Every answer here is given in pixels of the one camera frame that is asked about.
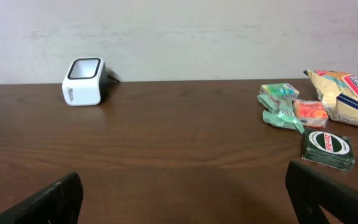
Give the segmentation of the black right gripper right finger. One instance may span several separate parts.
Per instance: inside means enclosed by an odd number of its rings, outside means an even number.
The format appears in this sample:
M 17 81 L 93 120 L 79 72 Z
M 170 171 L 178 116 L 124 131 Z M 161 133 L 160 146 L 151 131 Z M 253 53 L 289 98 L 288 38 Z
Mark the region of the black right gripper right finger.
M 358 191 L 298 161 L 290 161 L 285 186 L 299 223 L 328 223 L 322 208 L 343 223 L 358 223 Z

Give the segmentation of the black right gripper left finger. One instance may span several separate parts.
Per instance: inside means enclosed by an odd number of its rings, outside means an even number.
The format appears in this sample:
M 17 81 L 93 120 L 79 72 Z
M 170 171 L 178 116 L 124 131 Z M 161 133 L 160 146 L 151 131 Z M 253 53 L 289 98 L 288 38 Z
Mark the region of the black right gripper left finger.
M 72 172 L 0 213 L 0 224 L 77 224 L 82 201 L 80 176 Z

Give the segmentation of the dark green round-label box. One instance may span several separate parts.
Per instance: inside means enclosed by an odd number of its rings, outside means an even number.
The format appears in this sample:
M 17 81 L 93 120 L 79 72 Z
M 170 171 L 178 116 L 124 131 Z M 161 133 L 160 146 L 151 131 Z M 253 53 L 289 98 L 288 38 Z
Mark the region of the dark green round-label box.
M 356 163 L 347 136 L 307 128 L 304 132 L 302 159 L 349 172 Z

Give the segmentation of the orange snack packet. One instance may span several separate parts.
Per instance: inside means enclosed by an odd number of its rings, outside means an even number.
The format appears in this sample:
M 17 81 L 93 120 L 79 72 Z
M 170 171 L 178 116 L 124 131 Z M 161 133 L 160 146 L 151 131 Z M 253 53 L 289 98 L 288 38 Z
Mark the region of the orange snack packet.
M 297 99 L 293 102 L 296 117 L 304 126 L 324 128 L 328 121 L 328 114 L 320 101 Z

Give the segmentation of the teal wrapper packet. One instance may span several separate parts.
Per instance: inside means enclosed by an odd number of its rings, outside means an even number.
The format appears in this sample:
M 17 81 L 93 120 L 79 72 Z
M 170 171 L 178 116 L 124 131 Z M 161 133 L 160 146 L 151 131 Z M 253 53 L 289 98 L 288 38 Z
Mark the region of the teal wrapper packet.
M 269 94 L 257 96 L 265 110 L 262 113 L 263 121 L 277 128 L 292 129 L 303 134 L 305 129 L 296 117 L 291 100 Z

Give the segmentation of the yellow snack chip bag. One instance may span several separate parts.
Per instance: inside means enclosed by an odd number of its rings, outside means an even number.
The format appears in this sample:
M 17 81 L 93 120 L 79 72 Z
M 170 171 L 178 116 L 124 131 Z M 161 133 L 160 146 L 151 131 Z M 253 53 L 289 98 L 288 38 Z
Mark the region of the yellow snack chip bag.
M 358 126 L 358 77 L 347 72 L 305 70 L 333 121 Z

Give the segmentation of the green tissue pack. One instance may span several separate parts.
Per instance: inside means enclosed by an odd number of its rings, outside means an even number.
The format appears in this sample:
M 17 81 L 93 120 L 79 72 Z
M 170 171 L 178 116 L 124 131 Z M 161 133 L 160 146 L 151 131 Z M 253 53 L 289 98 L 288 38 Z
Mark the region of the green tissue pack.
M 289 83 L 276 83 L 261 85 L 260 94 L 277 95 L 289 100 L 296 100 L 300 92 Z

